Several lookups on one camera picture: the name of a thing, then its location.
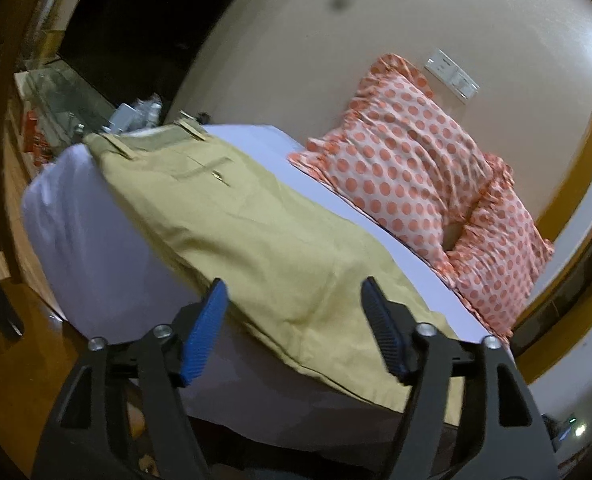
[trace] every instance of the khaki pants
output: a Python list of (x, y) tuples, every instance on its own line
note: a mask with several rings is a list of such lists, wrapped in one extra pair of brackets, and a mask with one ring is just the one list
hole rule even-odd
[[(402, 412), (409, 389), (384, 367), (360, 304), (374, 276), (392, 301), (448, 336), (387, 250), (361, 227), (279, 182), (249, 156), (179, 121), (150, 136), (84, 142), (118, 204), (162, 260), (199, 292), (229, 288), (233, 319), (299, 373)], [(445, 420), (460, 416), (452, 384)]]

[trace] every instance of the wooden furniture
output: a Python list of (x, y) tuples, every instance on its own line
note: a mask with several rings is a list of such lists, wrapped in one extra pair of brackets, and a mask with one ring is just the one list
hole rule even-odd
[(22, 272), (7, 215), (4, 188), (4, 126), (7, 117), (9, 88), (13, 83), (16, 61), (38, 0), (4, 1), (6, 2), (3, 6), (5, 16), (0, 15), (0, 19), (5, 19), (7, 25), (4, 31), (0, 28), (0, 34), (4, 35), (0, 56), (0, 251), (4, 254), (12, 282), (21, 283)]

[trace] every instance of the polka dot pillow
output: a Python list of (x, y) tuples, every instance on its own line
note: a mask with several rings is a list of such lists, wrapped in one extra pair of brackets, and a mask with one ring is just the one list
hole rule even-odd
[(415, 67), (383, 56), (361, 80), (343, 126), (309, 139), (307, 150), (289, 160), (447, 276), (443, 226), (468, 218), (492, 170), (432, 96)]
[(516, 196), (511, 168), (493, 155), (487, 158), (498, 176), (447, 254), (461, 295), (494, 332), (511, 337), (554, 249)]

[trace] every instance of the bright light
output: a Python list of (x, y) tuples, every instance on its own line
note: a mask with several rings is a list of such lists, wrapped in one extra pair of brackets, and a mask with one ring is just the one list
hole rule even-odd
[(585, 433), (586, 429), (587, 429), (587, 425), (581, 424), (579, 427), (576, 428), (576, 431), (574, 432), (574, 434), (576, 436), (581, 436), (583, 433)]

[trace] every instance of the wooden floor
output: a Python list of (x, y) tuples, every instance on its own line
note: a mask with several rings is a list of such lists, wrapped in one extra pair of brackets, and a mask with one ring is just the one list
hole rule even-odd
[[(5, 158), (10, 219), (27, 285), (3, 281), (26, 332), (14, 344), (0, 334), (0, 444), (29, 476), (47, 415), (85, 341), (50, 308), (56, 301), (20, 220), (26, 181), (10, 147)], [(0, 256), (0, 278), (7, 275)]]

